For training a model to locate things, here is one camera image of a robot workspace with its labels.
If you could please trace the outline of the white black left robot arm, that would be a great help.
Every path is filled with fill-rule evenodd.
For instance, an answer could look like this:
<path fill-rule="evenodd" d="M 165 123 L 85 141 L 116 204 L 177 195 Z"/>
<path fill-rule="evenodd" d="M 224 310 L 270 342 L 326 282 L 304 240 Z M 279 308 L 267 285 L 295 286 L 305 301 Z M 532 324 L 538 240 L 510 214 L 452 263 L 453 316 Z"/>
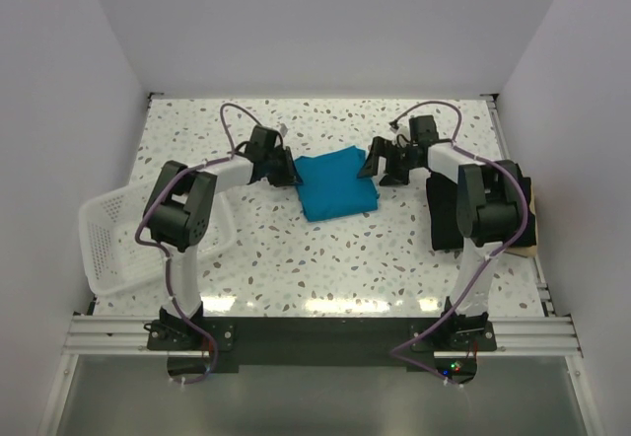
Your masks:
<path fill-rule="evenodd" d="M 167 302 L 147 331 L 151 350 L 220 349 L 204 317 L 198 286 L 198 246 L 206 235 L 215 197 L 235 187 L 268 181 L 275 187 L 302 183 L 281 131 L 255 126 L 249 140 L 224 158 L 188 166 L 166 162 L 145 206 L 135 241 L 160 251 Z"/>

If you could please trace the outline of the black folded t shirt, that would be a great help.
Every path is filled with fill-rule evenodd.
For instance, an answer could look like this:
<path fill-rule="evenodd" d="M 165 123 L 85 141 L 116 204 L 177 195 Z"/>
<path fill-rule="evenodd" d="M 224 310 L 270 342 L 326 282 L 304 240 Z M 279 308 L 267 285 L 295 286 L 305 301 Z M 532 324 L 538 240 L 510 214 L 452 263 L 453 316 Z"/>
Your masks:
<path fill-rule="evenodd" d="M 522 225 L 526 227 L 512 243 L 513 247 L 536 244 L 535 215 L 522 207 L 517 190 L 526 202 L 531 200 L 531 178 L 523 175 L 512 161 L 498 163 L 516 180 L 510 182 L 496 167 L 468 163 L 456 167 L 456 176 L 433 172 L 426 181 L 431 219 L 431 241 L 436 251 L 461 249 L 466 239 L 481 247 L 488 243 L 508 242 Z"/>

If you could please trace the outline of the aluminium extrusion rail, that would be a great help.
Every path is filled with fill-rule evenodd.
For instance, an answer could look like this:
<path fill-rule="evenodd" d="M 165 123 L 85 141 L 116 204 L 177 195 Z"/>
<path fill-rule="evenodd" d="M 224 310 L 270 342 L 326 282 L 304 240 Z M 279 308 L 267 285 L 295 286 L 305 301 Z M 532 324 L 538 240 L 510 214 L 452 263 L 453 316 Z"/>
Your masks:
<path fill-rule="evenodd" d="M 129 316 L 74 316 L 62 353 L 88 356 L 146 353 L 148 332 L 144 325 L 151 320 Z"/>

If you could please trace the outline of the white plastic basket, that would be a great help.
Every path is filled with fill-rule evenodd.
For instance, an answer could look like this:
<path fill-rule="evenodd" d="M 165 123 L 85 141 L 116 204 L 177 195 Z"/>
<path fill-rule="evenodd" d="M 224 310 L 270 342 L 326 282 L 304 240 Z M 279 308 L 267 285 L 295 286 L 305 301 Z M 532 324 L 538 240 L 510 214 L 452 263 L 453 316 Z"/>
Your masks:
<path fill-rule="evenodd" d="M 165 281 L 162 251 L 136 243 L 135 233 L 152 182 L 139 182 L 93 198 L 80 208 L 79 237 L 85 274 L 98 297 L 136 290 Z M 210 224 L 197 249 L 201 260 L 211 261 L 237 239 L 234 215 L 225 193 L 213 201 Z"/>

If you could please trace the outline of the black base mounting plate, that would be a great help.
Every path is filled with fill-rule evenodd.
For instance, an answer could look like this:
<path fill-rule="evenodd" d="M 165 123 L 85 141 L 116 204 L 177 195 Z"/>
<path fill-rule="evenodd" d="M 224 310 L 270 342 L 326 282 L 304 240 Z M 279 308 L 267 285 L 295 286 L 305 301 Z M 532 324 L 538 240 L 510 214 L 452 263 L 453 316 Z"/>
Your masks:
<path fill-rule="evenodd" d="M 432 368 L 472 377 L 477 352 L 497 350 L 493 325 L 432 318 L 220 318 L 191 324 L 168 313 L 144 325 L 150 351 L 168 353 L 171 376 L 236 373 L 243 366 Z"/>

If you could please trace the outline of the blue t shirt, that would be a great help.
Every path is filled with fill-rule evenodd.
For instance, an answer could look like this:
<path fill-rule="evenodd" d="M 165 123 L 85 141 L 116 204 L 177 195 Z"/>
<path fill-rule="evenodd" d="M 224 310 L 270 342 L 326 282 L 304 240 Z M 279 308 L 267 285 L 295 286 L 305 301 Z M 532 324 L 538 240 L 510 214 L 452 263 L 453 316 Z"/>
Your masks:
<path fill-rule="evenodd" d="M 366 151 L 355 146 L 295 161 L 303 183 L 297 192 L 309 222 L 321 222 L 379 208 L 379 194 L 370 178 L 357 175 Z"/>

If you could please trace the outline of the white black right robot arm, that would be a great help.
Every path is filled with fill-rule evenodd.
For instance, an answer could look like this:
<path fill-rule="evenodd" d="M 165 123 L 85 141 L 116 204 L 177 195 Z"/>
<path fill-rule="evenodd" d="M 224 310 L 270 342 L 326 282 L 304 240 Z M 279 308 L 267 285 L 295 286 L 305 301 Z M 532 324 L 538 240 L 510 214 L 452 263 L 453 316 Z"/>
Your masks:
<path fill-rule="evenodd" d="M 434 349 L 464 350 L 486 332 L 489 293 L 498 259 L 527 230 L 530 209 L 520 167 L 491 161 L 439 135 L 431 115 L 409 121 L 409 133 L 372 140 L 359 178 L 371 178 L 384 162 L 382 185 L 407 185 L 411 171 L 425 169 L 433 247 L 445 231 L 462 240 L 459 271 L 441 316 L 420 330 L 400 352 L 425 343 Z"/>

